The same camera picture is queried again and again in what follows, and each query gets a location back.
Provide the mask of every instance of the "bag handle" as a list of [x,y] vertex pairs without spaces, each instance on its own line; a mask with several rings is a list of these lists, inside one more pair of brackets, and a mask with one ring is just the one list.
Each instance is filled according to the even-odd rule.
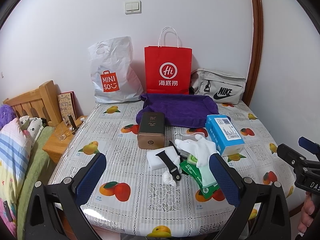
[[179,39],[178,39],[177,32],[176,32],[176,30],[175,30],[174,28],[172,28],[172,27],[165,27],[165,28],[163,28],[163,30],[162,30],[162,32],[161,32],[161,34],[160,34],[160,37],[159,37],[158,47],[159,47],[159,45],[160,45],[160,47],[161,47],[161,44],[160,44],[161,36],[162,36],[162,33],[163,33],[166,29],[173,29],[173,30],[174,30],[174,32],[175,32],[175,34],[176,34],[176,36],[177,36],[177,47],[179,47]]

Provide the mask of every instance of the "white label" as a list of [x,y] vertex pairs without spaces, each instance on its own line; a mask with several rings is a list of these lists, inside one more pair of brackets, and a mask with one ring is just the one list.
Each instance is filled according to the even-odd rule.
[[228,141],[241,139],[228,118],[215,118],[215,120]]

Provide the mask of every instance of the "white sponge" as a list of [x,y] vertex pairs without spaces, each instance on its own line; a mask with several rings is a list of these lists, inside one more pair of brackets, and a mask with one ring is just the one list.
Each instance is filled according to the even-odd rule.
[[161,160],[159,156],[156,156],[159,152],[165,151],[167,156],[170,158],[172,162],[177,158],[178,154],[175,151],[173,146],[164,147],[156,150],[147,151],[147,159],[152,171],[167,167],[164,162]]

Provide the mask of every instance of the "wooden nightstand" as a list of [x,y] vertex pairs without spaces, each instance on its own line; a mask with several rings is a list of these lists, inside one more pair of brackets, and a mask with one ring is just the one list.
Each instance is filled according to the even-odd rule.
[[[81,124],[80,118],[82,117],[87,118],[87,116],[83,116],[83,115],[80,116],[77,120],[75,120],[76,126]],[[64,134],[66,135],[66,138],[60,141],[54,134],[52,134],[47,140],[47,142],[45,143],[45,145],[42,147],[42,149],[45,152],[47,152],[47,154],[55,163],[59,162],[61,156],[64,154],[66,148],[68,147],[69,143],[71,142],[74,136],[72,134],[72,131],[69,131],[69,128],[65,126],[63,121],[58,125],[62,126],[64,130]]]

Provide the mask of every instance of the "green bed sheet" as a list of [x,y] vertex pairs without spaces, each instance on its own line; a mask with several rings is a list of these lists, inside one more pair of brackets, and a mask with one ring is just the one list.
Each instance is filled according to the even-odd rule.
[[47,185],[56,167],[56,164],[50,159],[49,155],[42,150],[42,147],[52,134],[52,130],[52,127],[45,127],[31,150],[27,173],[17,203],[18,240],[24,239],[24,225],[33,185],[38,180]]

